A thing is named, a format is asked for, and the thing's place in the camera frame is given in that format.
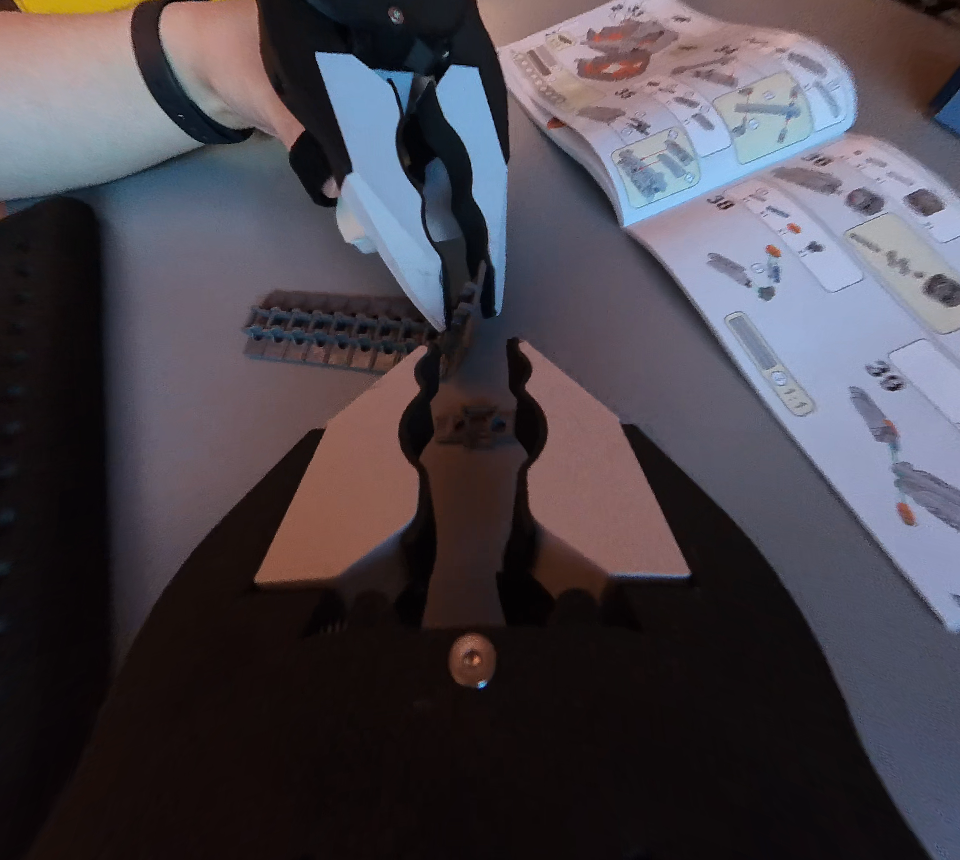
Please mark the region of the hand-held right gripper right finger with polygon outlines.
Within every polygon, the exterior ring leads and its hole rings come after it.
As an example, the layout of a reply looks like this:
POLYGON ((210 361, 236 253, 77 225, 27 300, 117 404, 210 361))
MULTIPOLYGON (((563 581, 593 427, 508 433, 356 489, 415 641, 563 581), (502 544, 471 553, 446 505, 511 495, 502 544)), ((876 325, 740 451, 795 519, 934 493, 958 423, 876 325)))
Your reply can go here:
POLYGON ((506 622, 547 624, 569 594, 615 615, 630 585, 688 581, 618 416, 528 341, 508 341, 507 364, 524 455, 497 574, 506 622))

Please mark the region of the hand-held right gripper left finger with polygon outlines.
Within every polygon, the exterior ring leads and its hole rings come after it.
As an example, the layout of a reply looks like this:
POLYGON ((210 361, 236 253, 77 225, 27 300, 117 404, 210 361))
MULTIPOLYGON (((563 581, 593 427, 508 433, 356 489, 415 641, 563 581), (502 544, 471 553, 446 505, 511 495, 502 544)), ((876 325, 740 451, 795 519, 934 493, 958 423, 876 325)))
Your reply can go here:
POLYGON ((423 622, 437 524, 422 460, 440 365, 437 345, 416 349, 330 421, 258 568, 258 590, 324 590, 345 609, 375 592, 402 623, 423 622))

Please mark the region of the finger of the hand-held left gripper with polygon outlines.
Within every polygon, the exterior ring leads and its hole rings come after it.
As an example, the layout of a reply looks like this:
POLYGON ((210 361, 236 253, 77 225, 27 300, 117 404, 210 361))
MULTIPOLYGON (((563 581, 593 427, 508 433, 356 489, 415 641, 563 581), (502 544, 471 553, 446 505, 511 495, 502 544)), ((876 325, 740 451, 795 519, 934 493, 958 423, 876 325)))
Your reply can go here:
POLYGON ((316 61, 352 164, 336 210, 343 239, 378 253, 419 312, 443 331, 449 302, 431 238, 452 239, 450 178, 434 161, 421 193, 401 165, 400 100, 409 98, 413 75, 386 79, 348 53, 318 52, 316 61))
POLYGON ((486 319, 502 310, 507 266, 508 162, 490 104, 474 66, 426 87, 426 232, 448 303, 472 281, 486 319))

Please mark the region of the small black track link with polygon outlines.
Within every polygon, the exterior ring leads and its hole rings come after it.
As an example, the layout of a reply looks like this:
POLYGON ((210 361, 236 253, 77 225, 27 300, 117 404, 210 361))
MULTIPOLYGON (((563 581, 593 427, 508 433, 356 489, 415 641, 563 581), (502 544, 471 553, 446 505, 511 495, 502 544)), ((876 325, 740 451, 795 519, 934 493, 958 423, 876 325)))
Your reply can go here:
POLYGON ((516 438, 516 410, 492 403, 464 403, 435 417, 434 439, 441 445, 488 449, 516 438))

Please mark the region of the grey desk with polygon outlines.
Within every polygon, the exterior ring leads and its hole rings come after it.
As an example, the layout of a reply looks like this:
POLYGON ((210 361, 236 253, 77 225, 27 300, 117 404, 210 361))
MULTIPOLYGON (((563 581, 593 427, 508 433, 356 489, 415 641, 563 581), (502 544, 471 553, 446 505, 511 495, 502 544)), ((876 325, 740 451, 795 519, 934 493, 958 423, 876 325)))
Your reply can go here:
MULTIPOLYGON (((498 45, 610 0, 478 0, 498 45)), ((800 31, 859 88, 858 128, 958 188, 958 141, 928 100, 958 67, 958 32, 891 0, 682 0, 800 31)), ((958 636, 787 437, 672 278, 622 232, 592 177, 510 106, 502 316, 457 380, 499 398, 509 336, 639 426, 724 506, 821 640, 877 770, 930 854, 958 858, 958 636)), ((185 558, 365 374, 243 354, 272 289, 388 294, 343 243, 282 148, 257 136, 78 191, 102 221, 115 662, 185 558)))

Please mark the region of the person's left hand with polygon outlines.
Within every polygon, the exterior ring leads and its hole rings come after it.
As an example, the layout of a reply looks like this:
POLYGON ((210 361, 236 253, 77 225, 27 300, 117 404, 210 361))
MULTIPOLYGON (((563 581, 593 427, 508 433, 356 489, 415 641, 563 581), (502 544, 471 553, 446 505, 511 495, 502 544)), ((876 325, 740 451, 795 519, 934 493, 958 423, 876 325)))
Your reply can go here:
POLYGON ((257 9, 254 0, 176 2, 162 11, 160 39, 177 81, 212 121, 291 151, 305 129, 267 75, 257 9))

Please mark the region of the black wrist band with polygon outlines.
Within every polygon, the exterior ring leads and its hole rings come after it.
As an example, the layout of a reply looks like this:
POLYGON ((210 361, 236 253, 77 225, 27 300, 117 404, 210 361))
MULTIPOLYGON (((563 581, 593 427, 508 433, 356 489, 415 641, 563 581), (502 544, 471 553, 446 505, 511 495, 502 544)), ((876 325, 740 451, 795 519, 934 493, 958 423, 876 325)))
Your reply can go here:
POLYGON ((181 84, 162 44, 161 20, 164 10, 176 3, 210 0, 146 0, 130 17, 130 43, 141 79, 168 118, 187 136, 201 145, 234 145, 248 140, 254 129, 238 130, 208 116, 191 99, 181 84))

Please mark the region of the open instruction booklet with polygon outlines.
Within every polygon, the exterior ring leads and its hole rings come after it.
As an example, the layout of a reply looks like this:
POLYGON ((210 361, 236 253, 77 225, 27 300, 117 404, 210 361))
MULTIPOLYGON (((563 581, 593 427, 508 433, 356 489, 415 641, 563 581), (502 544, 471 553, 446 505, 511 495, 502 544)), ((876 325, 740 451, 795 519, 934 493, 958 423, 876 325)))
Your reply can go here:
POLYGON ((958 194, 818 41, 614 0, 498 49, 791 438, 959 626, 958 194))

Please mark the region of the black perforated panel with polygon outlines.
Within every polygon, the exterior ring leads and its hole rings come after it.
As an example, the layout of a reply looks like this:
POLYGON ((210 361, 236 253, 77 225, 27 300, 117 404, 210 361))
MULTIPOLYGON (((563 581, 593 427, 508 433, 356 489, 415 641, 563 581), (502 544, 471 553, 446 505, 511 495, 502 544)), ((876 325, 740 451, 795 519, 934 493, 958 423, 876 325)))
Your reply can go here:
POLYGON ((101 226, 56 197, 1 249, 1 856, 21 858, 112 665, 101 226))

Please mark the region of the blue toy box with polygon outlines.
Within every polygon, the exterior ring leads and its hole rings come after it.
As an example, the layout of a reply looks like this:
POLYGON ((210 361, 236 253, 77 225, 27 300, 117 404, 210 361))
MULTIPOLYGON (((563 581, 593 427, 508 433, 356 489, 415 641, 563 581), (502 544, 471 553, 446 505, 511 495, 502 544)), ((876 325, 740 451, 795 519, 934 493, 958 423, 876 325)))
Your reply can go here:
POLYGON ((943 88, 937 93, 930 105, 930 115, 934 122, 959 135, 959 82, 957 69, 943 88))

